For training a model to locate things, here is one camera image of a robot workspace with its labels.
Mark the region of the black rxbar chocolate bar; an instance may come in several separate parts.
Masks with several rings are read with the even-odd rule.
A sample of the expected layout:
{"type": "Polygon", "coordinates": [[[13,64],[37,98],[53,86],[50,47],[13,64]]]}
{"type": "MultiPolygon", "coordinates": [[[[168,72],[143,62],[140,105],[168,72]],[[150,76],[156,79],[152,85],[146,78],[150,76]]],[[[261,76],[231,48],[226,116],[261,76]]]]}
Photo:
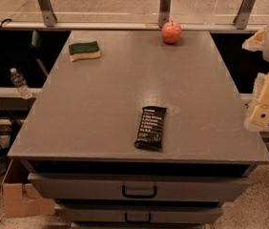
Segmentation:
{"type": "Polygon", "coordinates": [[[134,146],[137,149],[158,151],[162,148],[164,118],[167,109],[157,106],[142,108],[134,146]]]}

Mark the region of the red apple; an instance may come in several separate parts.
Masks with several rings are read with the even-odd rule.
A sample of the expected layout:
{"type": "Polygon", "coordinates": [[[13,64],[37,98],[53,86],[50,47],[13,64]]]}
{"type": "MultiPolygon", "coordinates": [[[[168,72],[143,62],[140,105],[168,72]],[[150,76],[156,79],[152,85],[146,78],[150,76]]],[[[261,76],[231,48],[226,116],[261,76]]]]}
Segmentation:
{"type": "Polygon", "coordinates": [[[162,39],[168,44],[174,44],[180,38],[181,33],[181,26],[174,21],[165,23],[161,30],[162,39]]]}

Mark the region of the green yellow sponge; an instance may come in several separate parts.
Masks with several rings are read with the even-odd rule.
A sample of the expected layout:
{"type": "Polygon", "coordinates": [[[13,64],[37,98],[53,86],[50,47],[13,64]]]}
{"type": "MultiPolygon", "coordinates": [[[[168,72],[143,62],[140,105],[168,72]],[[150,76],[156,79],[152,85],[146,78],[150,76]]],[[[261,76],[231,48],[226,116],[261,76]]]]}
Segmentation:
{"type": "Polygon", "coordinates": [[[73,43],[69,46],[69,56],[74,62],[81,59],[96,59],[101,56],[101,52],[96,41],[73,43]]]}

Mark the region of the grey middle drawer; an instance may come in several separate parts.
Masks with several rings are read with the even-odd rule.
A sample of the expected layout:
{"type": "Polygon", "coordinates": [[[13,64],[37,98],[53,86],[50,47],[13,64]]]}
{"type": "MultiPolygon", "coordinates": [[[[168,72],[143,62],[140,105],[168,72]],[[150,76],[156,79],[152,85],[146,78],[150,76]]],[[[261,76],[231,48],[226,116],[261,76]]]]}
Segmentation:
{"type": "Polygon", "coordinates": [[[69,221],[147,224],[204,224],[214,222],[222,215],[220,208],[142,205],[56,204],[55,211],[69,221]]]}

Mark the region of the grey drawer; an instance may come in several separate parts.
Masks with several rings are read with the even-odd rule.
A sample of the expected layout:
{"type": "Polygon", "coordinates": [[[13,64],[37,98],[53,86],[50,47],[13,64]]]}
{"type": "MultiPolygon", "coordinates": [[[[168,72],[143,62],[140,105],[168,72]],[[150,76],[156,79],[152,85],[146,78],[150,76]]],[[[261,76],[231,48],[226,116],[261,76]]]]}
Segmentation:
{"type": "Polygon", "coordinates": [[[220,208],[142,205],[56,204],[55,211],[69,221],[147,224],[204,224],[214,222],[222,215],[220,208]]]}
{"type": "Polygon", "coordinates": [[[249,186],[246,177],[29,174],[43,198],[226,202],[249,186]]]}

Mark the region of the clear plastic water bottle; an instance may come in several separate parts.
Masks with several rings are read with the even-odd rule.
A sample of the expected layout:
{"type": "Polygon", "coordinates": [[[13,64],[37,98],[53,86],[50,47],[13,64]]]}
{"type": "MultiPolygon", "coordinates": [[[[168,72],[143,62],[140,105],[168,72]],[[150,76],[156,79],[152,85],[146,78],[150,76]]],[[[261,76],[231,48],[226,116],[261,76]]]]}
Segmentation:
{"type": "Polygon", "coordinates": [[[20,96],[23,99],[32,98],[32,92],[30,87],[27,84],[24,75],[17,71],[15,68],[10,69],[10,79],[16,88],[16,90],[20,93],[20,96]]]}

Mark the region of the grey top drawer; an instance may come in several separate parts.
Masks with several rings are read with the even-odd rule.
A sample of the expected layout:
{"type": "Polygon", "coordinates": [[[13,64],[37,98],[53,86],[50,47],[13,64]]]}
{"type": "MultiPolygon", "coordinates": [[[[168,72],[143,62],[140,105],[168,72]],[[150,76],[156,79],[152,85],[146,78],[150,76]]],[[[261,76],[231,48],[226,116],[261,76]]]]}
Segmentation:
{"type": "Polygon", "coordinates": [[[43,198],[226,202],[249,186],[246,177],[29,174],[43,198]]]}

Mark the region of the brown cardboard box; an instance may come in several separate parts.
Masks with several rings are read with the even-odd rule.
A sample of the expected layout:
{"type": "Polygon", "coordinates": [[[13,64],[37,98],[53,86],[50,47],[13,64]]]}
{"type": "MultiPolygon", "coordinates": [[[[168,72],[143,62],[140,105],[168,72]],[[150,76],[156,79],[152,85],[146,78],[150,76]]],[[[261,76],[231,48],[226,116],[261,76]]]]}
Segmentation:
{"type": "Polygon", "coordinates": [[[29,172],[18,160],[12,160],[2,181],[4,214],[7,219],[52,216],[54,201],[42,198],[28,181],[29,172]]]}

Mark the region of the right metal bracket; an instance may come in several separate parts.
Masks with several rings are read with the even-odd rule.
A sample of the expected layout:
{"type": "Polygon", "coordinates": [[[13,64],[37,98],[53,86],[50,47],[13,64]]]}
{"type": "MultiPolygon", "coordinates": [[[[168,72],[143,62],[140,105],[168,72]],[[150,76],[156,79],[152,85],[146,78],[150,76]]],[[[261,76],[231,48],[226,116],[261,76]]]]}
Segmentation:
{"type": "Polygon", "coordinates": [[[244,30],[247,28],[251,11],[256,3],[256,0],[242,0],[238,10],[238,14],[235,17],[233,24],[238,30],[244,30]]]}

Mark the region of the metal bracket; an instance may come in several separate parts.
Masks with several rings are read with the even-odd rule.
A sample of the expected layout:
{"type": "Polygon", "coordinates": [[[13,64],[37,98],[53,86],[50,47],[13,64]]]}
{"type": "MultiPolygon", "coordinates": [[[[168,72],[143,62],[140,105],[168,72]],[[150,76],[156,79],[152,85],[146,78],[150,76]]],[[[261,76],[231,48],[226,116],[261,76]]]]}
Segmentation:
{"type": "Polygon", "coordinates": [[[159,0],[158,26],[162,28],[170,19],[172,0],[159,0]]]}
{"type": "Polygon", "coordinates": [[[47,27],[53,27],[56,24],[57,18],[52,9],[51,0],[37,0],[37,1],[42,13],[44,24],[47,27]]]}
{"type": "Polygon", "coordinates": [[[247,28],[251,11],[256,3],[256,0],[242,0],[238,10],[238,14],[235,17],[233,24],[238,30],[244,30],[247,28]]]}

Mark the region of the middle metal bracket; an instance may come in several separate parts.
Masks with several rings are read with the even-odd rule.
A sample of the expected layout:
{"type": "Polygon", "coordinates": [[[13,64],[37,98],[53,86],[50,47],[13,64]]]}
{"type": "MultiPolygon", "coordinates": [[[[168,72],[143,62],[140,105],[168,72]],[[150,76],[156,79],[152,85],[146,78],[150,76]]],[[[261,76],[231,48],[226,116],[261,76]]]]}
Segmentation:
{"type": "Polygon", "coordinates": [[[162,28],[170,19],[172,0],[159,0],[158,26],[162,28]]]}

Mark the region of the left metal bracket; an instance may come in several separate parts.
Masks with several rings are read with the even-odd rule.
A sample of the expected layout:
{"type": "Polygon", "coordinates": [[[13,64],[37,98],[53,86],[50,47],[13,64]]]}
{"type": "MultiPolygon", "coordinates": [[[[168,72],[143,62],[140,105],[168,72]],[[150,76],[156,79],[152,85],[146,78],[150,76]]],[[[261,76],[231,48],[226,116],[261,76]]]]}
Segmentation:
{"type": "Polygon", "coordinates": [[[42,13],[44,24],[47,27],[53,27],[56,24],[57,18],[52,9],[51,0],[37,0],[37,1],[42,13]]]}

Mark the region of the green handled tool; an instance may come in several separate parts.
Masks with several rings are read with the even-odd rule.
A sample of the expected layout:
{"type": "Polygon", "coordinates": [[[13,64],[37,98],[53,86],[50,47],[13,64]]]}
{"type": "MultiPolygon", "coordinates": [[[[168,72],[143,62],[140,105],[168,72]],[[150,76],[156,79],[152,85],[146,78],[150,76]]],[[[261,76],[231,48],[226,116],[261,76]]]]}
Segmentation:
{"type": "Polygon", "coordinates": [[[40,33],[38,32],[38,30],[34,30],[31,35],[31,42],[29,44],[29,49],[33,54],[37,64],[39,65],[39,68],[41,69],[42,73],[45,76],[48,76],[49,73],[46,70],[46,67],[44,66],[40,56],[41,45],[42,45],[42,39],[40,33]]]}

